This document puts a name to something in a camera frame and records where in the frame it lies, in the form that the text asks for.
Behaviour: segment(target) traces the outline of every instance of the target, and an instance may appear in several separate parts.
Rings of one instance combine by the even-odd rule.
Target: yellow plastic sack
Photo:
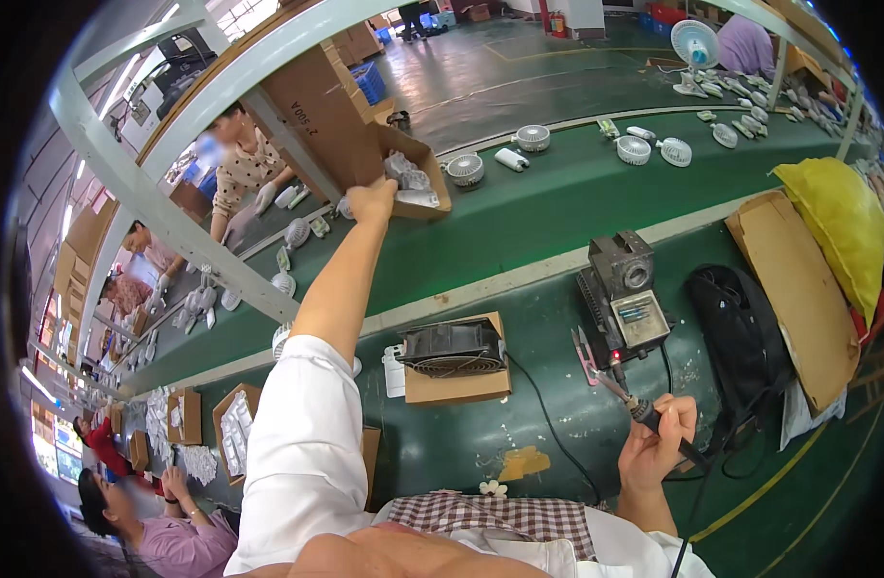
[[[875,193],[836,158],[773,170],[815,236],[853,307],[872,326],[884,266],[884,213]]]

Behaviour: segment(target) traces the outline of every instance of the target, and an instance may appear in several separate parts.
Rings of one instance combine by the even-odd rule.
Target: gingham fabric
[[[529,542],[566,538],[573,543],[577,560],[597,557],[584,504],[565,499],[423,494],[395,499],[388,519],[426,534],[480,528],[512,532]]]

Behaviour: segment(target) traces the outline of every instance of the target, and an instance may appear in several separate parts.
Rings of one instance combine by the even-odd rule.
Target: person in purple shirt
[[[756,22],[735,14],[718,31],[718,45],[718,61],[731,72],[762,73],[770,80],[776,75],[773,41],[767,29]]]
[[[162,476],[166,512],[138,520],[131,496],[88,468],[79,475],[79,507],[86,526],[100,536],[121,538],[141,561],[163,578],[219,578],[237,535],[221,511],[210,516],[195,504],[182,470]]]

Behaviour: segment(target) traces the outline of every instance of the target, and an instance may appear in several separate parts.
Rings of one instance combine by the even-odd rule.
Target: black bag
[[[726,439],[738,422],[763,418],[792,382],[795,370],[763,289],[744,271],[704,264],[686,280],[721,394],[707,453],[732,449]]]

